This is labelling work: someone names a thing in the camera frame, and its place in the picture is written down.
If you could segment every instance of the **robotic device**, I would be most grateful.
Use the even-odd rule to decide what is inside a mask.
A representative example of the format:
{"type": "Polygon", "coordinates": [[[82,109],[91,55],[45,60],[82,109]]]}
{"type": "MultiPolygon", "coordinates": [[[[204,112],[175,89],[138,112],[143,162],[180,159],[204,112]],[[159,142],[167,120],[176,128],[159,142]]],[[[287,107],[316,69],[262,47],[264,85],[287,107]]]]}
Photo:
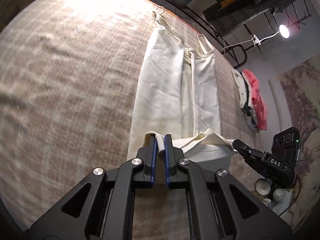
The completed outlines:
{"type": "MultiPolygon", "coordinates": [[[[291,142],[293,140],[297,140],[296,133],[292,135],[291,142]]],[[[190,239],[292,238],[290,226],[228,171],[204,170],[185,159],[183,151],[172,146],[170,134],[165,136],[164,143],[167,186],[186,192],[190,239]]],[[[274,152],[261,153],[239,140],[235,140],[234,147],[252,168],[274,179],[278,185],[289,187],[295,183],[294,172],[286,158],[273,156],[274,152]]],[[[2,239],[131,239],[135,189],[153,187],[157,154],[157,142],[155,136],[151,136],[148,146],[140,148],[136,158],[119,168],[110,171],[94,169],[40,217],[27,233],[15,224],[1,202],[2,239]]]]}

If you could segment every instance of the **garment strap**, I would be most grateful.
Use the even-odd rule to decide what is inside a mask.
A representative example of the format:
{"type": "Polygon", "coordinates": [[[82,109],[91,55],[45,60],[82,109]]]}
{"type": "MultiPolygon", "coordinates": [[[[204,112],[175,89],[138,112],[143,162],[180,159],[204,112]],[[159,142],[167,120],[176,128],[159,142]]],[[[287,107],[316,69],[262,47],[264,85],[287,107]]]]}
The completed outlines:
{"type": "Polygon", "coordinates": [[[201,47],[201,49],[202,49],[202,51],[203,51],[204,54],[206,54],[206,53],[208,53],[208,52],[210,52],[210,51],[207,51],[207,50],[205,49],[205,47],[204,47],[202,41],[199,39],[199,37],[203,37],[203,38],[204,38],[204,41],[206,42],[206,44],[207,44],[207,45],[209,46],[209,48],[211,49],[210,51],[213,51],[213,50],[214,50],[214,47],[213,47],[213,46],[211,45],[211,43],[207,40],[206,36],[204,36],[203,34],[199,34],[199,35],[197,36],[197,38],[198,38],[200,47],[201,47]]]}

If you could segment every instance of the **screw head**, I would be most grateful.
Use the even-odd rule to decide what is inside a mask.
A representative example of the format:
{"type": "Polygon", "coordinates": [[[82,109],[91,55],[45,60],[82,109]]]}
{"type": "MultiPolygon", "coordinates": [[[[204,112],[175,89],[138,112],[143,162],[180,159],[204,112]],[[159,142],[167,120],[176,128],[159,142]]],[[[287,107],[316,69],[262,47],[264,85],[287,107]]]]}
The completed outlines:
{"type": "Polygon", "coordinates": [[[179,160],[179,163],[180,163],[181,165],[188,165],[188,164],[190,163],[190,161],[189,161],[188,159],[180,159],[180,160],[179,160]]]}
{"type": "Polygon", "coordinates": [[[132,163],[133,165],[139,165],[139,164],[142,163],[142,160],[140,160],[139,158],[134,158],[134,159],[131,161],[131,163],[132,163]]]}
{"type": "Polygon", "coordinates": [[[225,169],[218,169],[217,174],[221,177],[224,177],[228,175],[228,172],[225,169]]]}
{"type": "Polygon", "coordinates": [[[103,168],[95,168],[93,170],[94,175],[101,175],[103,173],[103,168]]]}

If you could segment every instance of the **beige blanket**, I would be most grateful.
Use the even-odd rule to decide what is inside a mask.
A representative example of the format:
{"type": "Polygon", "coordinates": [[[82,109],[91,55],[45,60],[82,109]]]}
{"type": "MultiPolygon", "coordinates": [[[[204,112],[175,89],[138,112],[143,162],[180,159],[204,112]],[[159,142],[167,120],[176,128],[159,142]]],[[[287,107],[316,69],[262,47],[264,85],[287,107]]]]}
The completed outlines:
{"type": "MultiPolygon", "coordinates": [[[[26,225],[94,168],[109,170],[126,160],[156,6],[148,0],[36,0],[0,34],[1,198],[26,225]]],[[[200,51],[193,28],[168,11],[164,17],[200,51]]],[[[254,147],[231,69],[217,51],[221,135],[254,147]]],[[[251,172],[245,165],[237,170],[234,160],[239,178],[251,172]]],[[[133,238],[188,238],[183,191],[138,191],[139,205],[133,238]]]]}

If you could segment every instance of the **pile of clothes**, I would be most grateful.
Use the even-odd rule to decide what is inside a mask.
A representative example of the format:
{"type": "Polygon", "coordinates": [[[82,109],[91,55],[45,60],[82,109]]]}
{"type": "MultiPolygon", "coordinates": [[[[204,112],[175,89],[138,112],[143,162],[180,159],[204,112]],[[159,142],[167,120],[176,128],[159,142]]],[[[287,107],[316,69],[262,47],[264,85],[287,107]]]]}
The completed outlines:
{"type": "Polygon", "coordinates": [[[233,70],[233,78],[239,90],[240,107],[246,114],[247,125],[252,130],[267,129],[267,106],[259,90],[259,81],[249,70],[233,70]]]}

